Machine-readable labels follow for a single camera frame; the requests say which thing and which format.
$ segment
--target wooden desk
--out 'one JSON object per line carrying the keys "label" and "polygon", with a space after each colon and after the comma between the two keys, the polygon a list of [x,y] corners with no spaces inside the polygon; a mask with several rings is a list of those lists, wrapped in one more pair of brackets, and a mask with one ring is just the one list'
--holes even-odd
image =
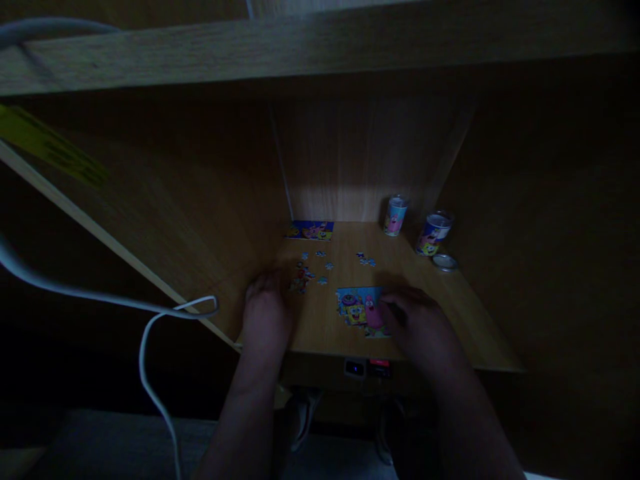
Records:
{"label": "wooden desk", "polygon": [[[404,359],[391,339],[367,339],[364,330],[347,326],[336,312],[335,291],[342,287],[406,284],[422,288],[442,306],[473,366],[478,369],[522,371],[522,364],[494,324],[460,271],[445,273],[430,259],[413,252],[416,228],[406,225],[400,236],[388,237],[378,223],[336,222],[330,242],[284,239],[277,255],[283,269],[283,289],[301,261],[316,277],[304,295],[287,291],[285,300],[295,315],[290,350],[324,355]],[[316,256],[316,251],[326,257]],[[356,252],[374,258],[376,266],[361,265]],[[325,269],[332,262],[331,271]],[[317,280],[326,276],[328,284]]]}

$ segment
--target floor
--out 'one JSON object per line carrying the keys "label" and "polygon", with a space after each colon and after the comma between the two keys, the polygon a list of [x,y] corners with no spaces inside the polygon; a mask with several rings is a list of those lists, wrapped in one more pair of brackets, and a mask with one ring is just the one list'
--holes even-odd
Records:
{"label": "floor", "polygon": [[[186,478],[207,447],[216,422],[175,419]],[[526,474],[528,480],[542,480]],[[161,417],[73,410],[26,476],[35,479],[174,479],[169,433]],[[372,442],[310,435],[292,456],[284,479],[394,480],[393,467],[378,459]]]}

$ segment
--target can lid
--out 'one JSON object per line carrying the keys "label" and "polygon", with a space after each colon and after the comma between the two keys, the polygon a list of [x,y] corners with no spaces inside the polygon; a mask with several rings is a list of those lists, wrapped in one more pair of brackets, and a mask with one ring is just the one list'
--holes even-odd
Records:
{"label": "can lid", "polygon": [[458,262],[450,255],[446,253],[438,253],[433,256],[433,262],[436,267],[442,271],[456,271],[458,270]]}

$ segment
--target tin can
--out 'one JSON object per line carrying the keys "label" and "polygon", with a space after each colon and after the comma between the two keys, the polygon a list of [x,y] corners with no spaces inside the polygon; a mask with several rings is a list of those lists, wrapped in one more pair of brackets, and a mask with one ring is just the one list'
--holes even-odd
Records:
{"label": "tin can", "polygon": [[432,257],[438,252],[440,243],[449,234],[454,216],[446,210],[436,210],[427,215],[415,252],[423,257]]}
{"label": "tin can", "polygon": [[402,222],[405,219],[409,200],[398,194],[389,199],[387,207],[387,216],[385,217],[385,233],[390,237],[397,237],[402,228]]}

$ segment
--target wooden wall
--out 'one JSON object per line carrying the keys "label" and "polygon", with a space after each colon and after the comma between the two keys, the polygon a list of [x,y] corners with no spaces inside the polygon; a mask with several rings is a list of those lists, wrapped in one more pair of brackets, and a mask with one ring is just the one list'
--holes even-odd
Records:
{"label": "wooden wall", "polygon": [[106,166],[96,191],[26,156],[88,214],[85,226],[109,232],[168,294],[218,295],[213,323],[235,340],[247,284],[272,262],[289,221],[266,104],[118,92],[21,104]]}
{"label": "wooden wall", "polygon": [[[70,285],[174,306],[162,291],[2,162],[0,203],[0,231],[32,268]],[[38,361],[50,359],[53,363],[64,363],[68,349],[108,356],[114,365],[124,365],[135,378],[140,339],[152,313],[44,291],[17,279],[3,267],[0,267],[0,285],[5,305],[0,329],[23,332],[24,338],[33,338],[35,345],[48,340],[48,350],[55,345],[60,348],[58,358],[51,358],[54,353],[37,352],[24,359],[22,350],[6,351],[6,357],[12,357],[7,381],[20,376],[22,382],[24,378],[37,378],[40,374],[31,371],[30,366],[34,365],[40,372],[49,368],[46,365],[38,368]],[[147,366],[155,385],[159,384],[157,379],[162,382],[162,376],[157,377],[155,373],[176,375],[200,385],[203,390],[214,388],[224,395],[237,358],[234,350],[197,321],[165,317],[154,325],[149,337]],[[80,366],[56,375],[72,381],[79,371],[83,371]],[[84,383],[84,380],[76,378],[82,385],[93,383]],[[117,379],[105,379],[107,383],[110,381],[118,384]],[[24,388],[24,393],[38,390],[38,386],[33,386]],[[5,391],[3,399],[11,402],[11,398],[22,394]],[[48,395],[46,400],[41,397],[30,401],[56,403],[59,397],[65,396],[58,392],[44,395]]]}
{"label": "wooden wall", "polygon": [[273,105],[296,220],[378,221],[390,196],[408,221],[432,208],[473,113],[466,97],[289,101]]}
{"label": "wooden wall", "polygon": [[408,3],[410,1],[422,0],[250,0],[255,18],[304,15],[320,11]]}
{"label": "wooden wall", "polygon": [[529,370],[490,384],[527,469],[628,477],[639,173],[636,92],[493,95],[440,197],[457,216],[448,250]]}
{"label": "wooden wall", "polygon": [[246,19],[245,0],[25,0],[3,2],[0,23],[30,17],[76,17],[124,30]]}
{"label": "wooden wall", "polygon": [[224,20],[304,15],[319,11],[390,3],[400,2],[399,0],[182,0],[178,2],[22,0],[5,2],[0,11],[0,24],[22,18],[61,16],[108,23],[123,30],[135,30]]}

